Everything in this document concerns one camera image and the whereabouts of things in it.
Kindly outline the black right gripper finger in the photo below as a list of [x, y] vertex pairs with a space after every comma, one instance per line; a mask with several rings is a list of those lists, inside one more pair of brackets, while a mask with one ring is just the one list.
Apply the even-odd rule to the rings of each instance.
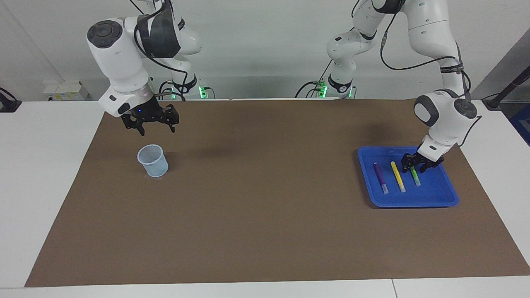
[[146, 119], [141, 113], [126, 112], [121, 115], [121, 120], [128, 130], [137, 130], [141, 136], [145, 136], [143, 124], [146, 122]]
[[180, 122], [180, 115], [174, 105], [169, 104], [162, 109], [163, 123], [169, 126], [172, 133], [175, 133], [175, 125]]

